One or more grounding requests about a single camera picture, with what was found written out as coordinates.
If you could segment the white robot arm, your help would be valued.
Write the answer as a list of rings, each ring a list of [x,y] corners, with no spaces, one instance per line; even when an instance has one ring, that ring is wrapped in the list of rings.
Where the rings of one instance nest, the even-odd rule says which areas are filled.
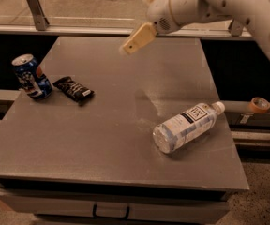
[[[192,23],[234,19],[240,22],[270,60],[270,0],[143,0],[147,22],[133,30],[120,50],[132,54],[158,34],[170,34]]]

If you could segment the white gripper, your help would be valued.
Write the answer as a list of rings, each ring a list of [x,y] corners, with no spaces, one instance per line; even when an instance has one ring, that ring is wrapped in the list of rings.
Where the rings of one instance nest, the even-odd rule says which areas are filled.
[[[180,29],[175,21],[170,0],[142,0],[147,5],[146,16],[149,22],[134,29],[119,48],[121,54],[133,54],[151,43],[159,34],[170,34]]]

